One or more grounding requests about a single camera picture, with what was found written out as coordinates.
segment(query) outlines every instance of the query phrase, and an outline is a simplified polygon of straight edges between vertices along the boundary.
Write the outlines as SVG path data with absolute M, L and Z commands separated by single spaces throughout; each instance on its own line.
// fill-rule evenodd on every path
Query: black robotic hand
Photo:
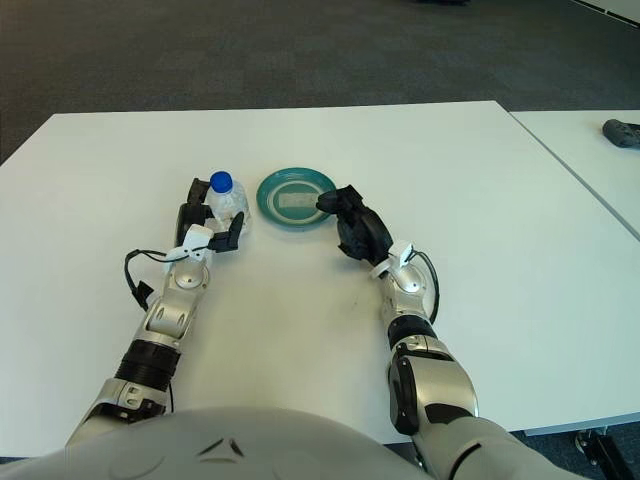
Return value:
M 374 266 L 388 257 L 393 240 L 387 227 L 351 185 L 323 193 L 316 208 L 338 217 L 339 248 L 347 256 Z

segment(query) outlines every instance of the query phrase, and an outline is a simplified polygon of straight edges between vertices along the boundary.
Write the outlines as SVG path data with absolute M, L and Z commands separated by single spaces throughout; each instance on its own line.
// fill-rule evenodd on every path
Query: white label on plate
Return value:
M 281 193 L 278 195 L 278 207 L 280 208 L 314 208 L 317 201 L 317 193 Z

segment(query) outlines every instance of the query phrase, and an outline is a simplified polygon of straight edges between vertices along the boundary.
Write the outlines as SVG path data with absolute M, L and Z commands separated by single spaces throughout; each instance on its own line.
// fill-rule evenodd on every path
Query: robotic hand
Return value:
M 239 214 L 228 232 L 204 224 L 206 183 L 194 180 L 180 208 L 176 248 L 134 250 L 125 261 L 131 292 L 146 310 L 114 378 L 108 379 L 64 450 L 0 467 L 0 477 L 77 480 L 210 478 L 344 480 L 569 480 L 565 472 L 518 442 L 501 427 L 478 418 L 468 375 L 432 323 L 438 280 L 428 257 L 409 242 L 394 242 L 380 217 L 351 186 L 328 192 L 318 208 L 338 218 L 340 249 L 367 260 L 383 292 L 382 318 L 391 348 L 390 416 L 410 435 L 423 469 L 364 435 L 313 415 L 278 409 L 215 408 L 162 415 L 167 388 L 180 358 L 180 343 L 207 288 L 210 252 L 238 248 Z M 144 254 L 167 266 L 161 295 L 137 286 L 128 261 Z M 411 260 L 422 258 L 431 274 L 434 306 L 424 309 L 429 285 Z

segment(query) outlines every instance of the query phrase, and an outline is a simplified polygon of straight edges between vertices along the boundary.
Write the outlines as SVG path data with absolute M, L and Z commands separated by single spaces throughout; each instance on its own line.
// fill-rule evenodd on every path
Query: blue bottle cap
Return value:
M 227 193 L 231 191 L 231 188 L 233 188 L 233 180 L 231 179 L 229 172 L 221 170 L 211 175 L 209 185 L 216 193 Z

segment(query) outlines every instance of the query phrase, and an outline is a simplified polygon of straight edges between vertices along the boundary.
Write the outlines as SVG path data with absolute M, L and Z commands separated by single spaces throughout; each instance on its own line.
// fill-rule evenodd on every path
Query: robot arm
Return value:
M 209 283 L 207 258 L 212 252 L 238 248 L 244 219 L 239 213 L 228 232 L 214 234 L 204 227 L 205 220 L 211 218 L 209 207 L 202 204 L 204 195 L 199 194 L 205 184 L 195 179 L 187 203 L 180 207 L 177 246 L 160 260 L 166 269 L 165 281 L 151 306 L 147 305 L 151 287 L 144 282 L 136 287 L 127 275 L 131 292 L 146 314 L 115 376 L 105 381 L 67 445 L 165 412 L 167 389 L 181 355 L 180 343 Z M 125 272 L 128 261 L 140 253 L 148 255 L 141 250 L 127 255 Z
M 351 185 L 321 195 L 317 207 L 337 215 L 339 248 L 369 261 L 371 275 L 380 279 L 382 319 L 392 352 L 390 417 L 398 432 L 411 436 L 427 471 L 438 480 L 581 478 L 478 418 L 469 376 L 433 331 L 437 296 L 431 316 L 424 309 L 427 281 L 409 261 L 413 246 L 393 242 Z

